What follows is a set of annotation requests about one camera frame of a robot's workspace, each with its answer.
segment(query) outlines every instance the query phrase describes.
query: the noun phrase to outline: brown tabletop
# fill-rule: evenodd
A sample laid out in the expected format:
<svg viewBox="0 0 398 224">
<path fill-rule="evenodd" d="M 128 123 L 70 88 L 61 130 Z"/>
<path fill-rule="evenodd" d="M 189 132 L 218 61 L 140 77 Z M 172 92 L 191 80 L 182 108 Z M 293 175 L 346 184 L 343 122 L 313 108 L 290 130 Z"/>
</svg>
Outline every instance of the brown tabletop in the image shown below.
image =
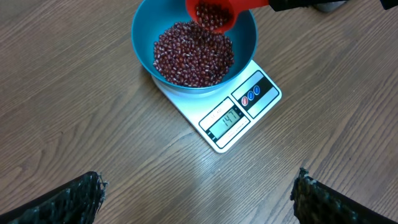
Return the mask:
<svg viewBox="0 0 398 224">
<path fill-rule="evenodd" d="M 298 223 L 306 167 L 398 221 L 398 8 L 254 10 L 283 97 L 216 154 L 134 54 L 139 3 L 0 2 L 0 213 L 96 170 L 97 223 Z"/>
</svg>

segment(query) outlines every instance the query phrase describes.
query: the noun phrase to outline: teal bowl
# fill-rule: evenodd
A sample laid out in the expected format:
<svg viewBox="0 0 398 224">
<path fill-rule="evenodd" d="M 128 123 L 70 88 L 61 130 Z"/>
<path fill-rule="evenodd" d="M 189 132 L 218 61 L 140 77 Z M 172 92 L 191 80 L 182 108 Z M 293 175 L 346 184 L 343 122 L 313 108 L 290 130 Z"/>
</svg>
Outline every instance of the teal bowl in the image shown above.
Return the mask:
<svg viewBox="0 0 398 224">
<path fill-rule="evenodd" d="M 232 40 L 235 64 L 229 69 L 222 82 L 209 87 L 185 87 L 169 83 L 155 69 L 154 43 L 159 41 L 159 35 L 163 34 L 176 22 L 188 22 L 191 18 L 185 9 L 185 0 L 143 0 L 134 15 L 131 27 L 131 41 L 137 58 L 148 72 L 178 91 L 189 93 L 205 93 L 213 91 L 233 78 L 237 77 L 252 60 L 257 47 L 257 25 L 251 11 L 240 13 L 235 26 L 227 31 Z"/>
</svg>

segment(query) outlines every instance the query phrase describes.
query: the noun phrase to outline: kitchen scale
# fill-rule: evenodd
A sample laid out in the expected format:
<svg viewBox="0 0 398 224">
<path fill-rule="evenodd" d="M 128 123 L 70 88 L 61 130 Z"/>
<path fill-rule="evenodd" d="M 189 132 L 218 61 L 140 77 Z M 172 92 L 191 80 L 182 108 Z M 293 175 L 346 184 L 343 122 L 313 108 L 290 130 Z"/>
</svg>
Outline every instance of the kitchen scale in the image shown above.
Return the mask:
<svg viewBox="0 0 398 224">
<path fill-rule="evenodd" d="M 253 60 L 236 78 L 208 93 L 185 93 L 154 82 L 218 153 L 226 152 L 281 98 L 277 85 Z"/>
</svg>

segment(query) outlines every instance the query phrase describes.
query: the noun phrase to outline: red measuring cup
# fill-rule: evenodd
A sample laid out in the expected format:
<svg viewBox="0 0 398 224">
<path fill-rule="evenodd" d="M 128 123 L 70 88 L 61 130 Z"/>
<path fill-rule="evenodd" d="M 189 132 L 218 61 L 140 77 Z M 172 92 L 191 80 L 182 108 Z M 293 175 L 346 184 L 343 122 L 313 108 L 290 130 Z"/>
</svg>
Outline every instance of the red measuring cup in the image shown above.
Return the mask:
<svg viewBox="0 0 398 224">
<path fill-rule="evenodd" d="M 203 0 L 185 0 L 185 6 L 191 18 L 198 22 L 198 16 L 195 7 Z M 248 9 L 254 9 L 257 7 L 268 6 L 268 0 L 204 0 L 209 4 L 220 4 L 223 9 L 227 8 L 228 11 L 233 15 L 233 18 L 229 20 L 222 27 L 215 29 L 215 32 L 224 33 L 230 30 L 236 22 L 239 13 Z"/>
</svg>

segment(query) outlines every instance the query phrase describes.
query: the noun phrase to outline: bowl rim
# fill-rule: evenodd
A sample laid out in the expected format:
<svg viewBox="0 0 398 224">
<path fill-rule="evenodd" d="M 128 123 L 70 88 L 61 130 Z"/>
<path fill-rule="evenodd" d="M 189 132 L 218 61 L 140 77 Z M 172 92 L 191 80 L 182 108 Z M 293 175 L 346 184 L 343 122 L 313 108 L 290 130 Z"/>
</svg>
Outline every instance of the bowl rim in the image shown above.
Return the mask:
<svg viewBox="0 0 398 224">
<path fill-rule="evenodd" d="M 155 77 L 155 78 L 158 79 L 159 81 L 161 81 L 161 82 L 163 82 L 163 83 L 165 83 L 165 84 L 171 85 L 171 86 L 173 86 L 173 87 L 176 87 L 176 88 L 183 88 L 183 89 L 186 89 L 186 90 L 207 90 L 207 89 L 214 88 L 214 87 L 217 87 L 217 86 L 225 85 L 225 84 L 227 84 L 228 82 L 230 82 L 231 80 L 233 80 L 234 78 L 236 78 L 240 73 L 242 73 L 242 71 L 244 71 L 244 70 L 246 69 L 246 67 L 249 65 L 249 63 L 250 63 L 251 60 L 253 59 L 254 54 L 256 53 L 256 50 L 257 50 L 258 35 L 259 35 L 259 34 L 258 34 L 256 19 L 255 19 L 254 15 L 253 15 L 252 11 L 249 10 L 250 16 L 252 17 L 253 22 L 254 22 L 254 27 L 256 28 L 256 42 L 254 43 L 254 50 L 253 50 L 253 53 L 252 53 L 251 56 L 250 56 L 249 61 L 245 64 L 245 66 L 244 66 L 237 74 L 235 74 L 233 77 L 231 77 L 230 79 L 226 80 L 225 82 L 221 82 L 221 83 L 219 83 L 219 84 L 217 84 L 217 85 L 206 86 L 206 87 L 188 87 L 188 86 L 180 86 L 180 85 L 176 85 L 176 84 L 170 83 L 170 82 L 168 82 L 166 79 L 164 79 L 164 80 L 160 79 L 159 77 L 157 77 L 157 75 L 154 75 L 154 74 L 149 70 L 149 68 L 148 68 L 145 64 L 143 64 L 143 62 L 142 62 L 142 60 L 141 60 L 141 57 L 137 54 L 136 45 L 135 45 L 135 43 L 134 43 L 134 41 L 133 41 L 133 32 L 132 32 L 132 30 L 133 30 L 133 27 L 134 27 L 134 22 L 135 22 L 135 20 L 136 20 L 137 12 L 140 10 L 141 6 L 142 6 L 146 1 L 147 1 L 147 0 L 143 0 L 143 1 L 140 3 L 140 5 L 138 6 L 136 12 L 134 13 L 134 17 L 132 18 L 132 23 L 131 23 L 131 44 L 132 44 L 132 47 L 133 47 L 133 49 L 134 49 L 134 52 L 136 53 L 136 56 L 137 56 L 138 60 L 140 61 L 141 65 L 144 66 L 144 68 L 150 73 L 150 75 L 152 75 L 153 77 Z"/>
</svg>

